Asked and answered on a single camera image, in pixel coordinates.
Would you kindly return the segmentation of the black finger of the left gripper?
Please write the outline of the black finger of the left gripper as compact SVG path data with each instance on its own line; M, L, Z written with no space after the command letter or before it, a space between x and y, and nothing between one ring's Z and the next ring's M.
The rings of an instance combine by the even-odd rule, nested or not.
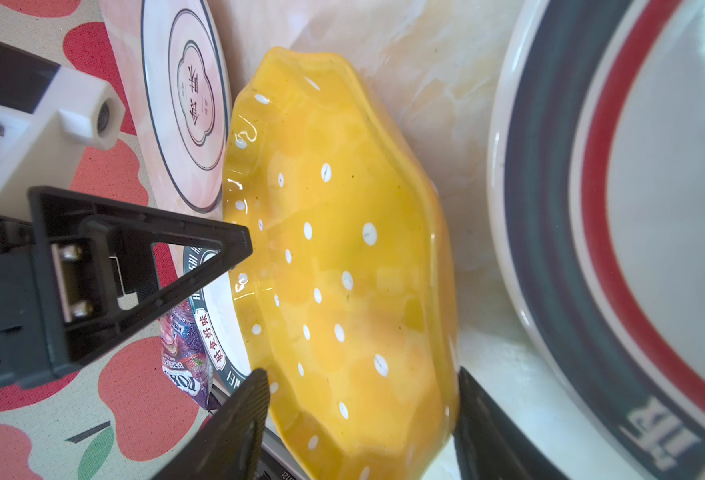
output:
M244 226L68 190L30 188L34 260L53 366L86 366L252 255ZM214 251L162 287L154 246Z

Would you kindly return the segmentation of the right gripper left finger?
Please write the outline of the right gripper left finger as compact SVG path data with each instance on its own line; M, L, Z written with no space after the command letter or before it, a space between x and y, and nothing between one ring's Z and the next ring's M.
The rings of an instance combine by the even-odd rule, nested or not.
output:
M256 369L156 478L254 479L268 406L268 374Z

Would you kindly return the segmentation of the white plate green red rim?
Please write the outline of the white plate green red rim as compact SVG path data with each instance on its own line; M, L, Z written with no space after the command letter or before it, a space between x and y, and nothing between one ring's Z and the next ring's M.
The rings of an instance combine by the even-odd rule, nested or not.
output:
M705 1L528 1L489 134L515 311L639 472L705 479Z

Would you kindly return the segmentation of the yellow dotted scalloped plate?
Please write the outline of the yellow dotted scalloped plate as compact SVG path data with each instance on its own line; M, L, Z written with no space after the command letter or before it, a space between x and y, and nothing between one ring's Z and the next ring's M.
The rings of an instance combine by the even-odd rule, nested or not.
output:
M418 479L456 426L453 260L435 188L355 69L274 48L238 94L224 220L248 362L314 479Z

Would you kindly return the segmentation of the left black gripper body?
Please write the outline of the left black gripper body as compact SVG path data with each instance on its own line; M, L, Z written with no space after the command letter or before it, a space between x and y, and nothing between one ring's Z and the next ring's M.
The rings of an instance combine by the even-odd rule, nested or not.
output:
M30 389L74 371L66 333L82 318L82 204L36 203L0 215L0 390Z

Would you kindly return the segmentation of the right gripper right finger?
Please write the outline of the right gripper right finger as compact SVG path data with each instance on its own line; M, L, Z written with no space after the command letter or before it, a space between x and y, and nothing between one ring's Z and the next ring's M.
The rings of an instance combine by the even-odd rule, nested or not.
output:
M522 433L464 368L453 432L463 480L563 479L565 475Z

